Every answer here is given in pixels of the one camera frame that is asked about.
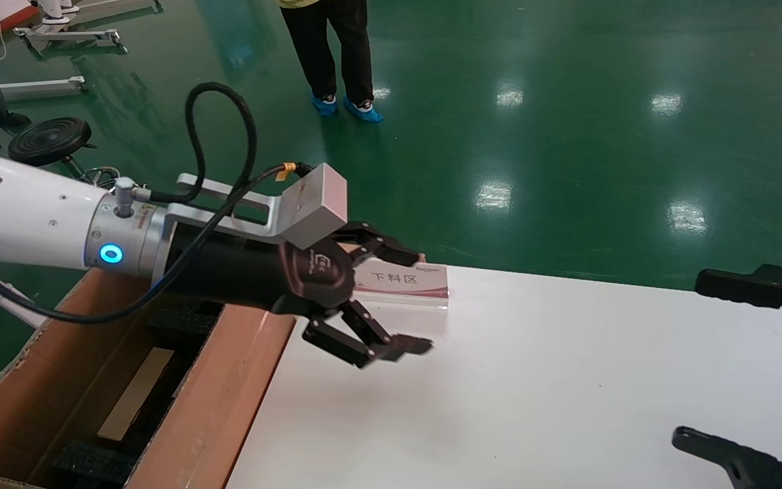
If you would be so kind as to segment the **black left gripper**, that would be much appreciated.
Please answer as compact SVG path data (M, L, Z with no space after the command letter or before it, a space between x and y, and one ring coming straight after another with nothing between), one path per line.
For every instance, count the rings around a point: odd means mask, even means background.
M338 244L347 245L347 253ZM332 240L322 239L307 249L213 232L166 291L274 314L315 316L301 337L359 369L431 352L432 340L391 334L360 301L350 300L353 268L369 259L414 267L424 256L365 221L350 221L332 233ZM316 316L336 308L354 336Z

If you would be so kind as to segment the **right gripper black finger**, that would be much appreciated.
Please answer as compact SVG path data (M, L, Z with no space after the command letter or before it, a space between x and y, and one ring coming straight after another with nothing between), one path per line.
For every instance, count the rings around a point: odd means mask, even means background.
M782 308L782 267L760 266L751 274L705 269L697 275L694 291L758 308Z
M676 428L671 445L722 467L734 488L782 488L782 461L768 453L692 428Z

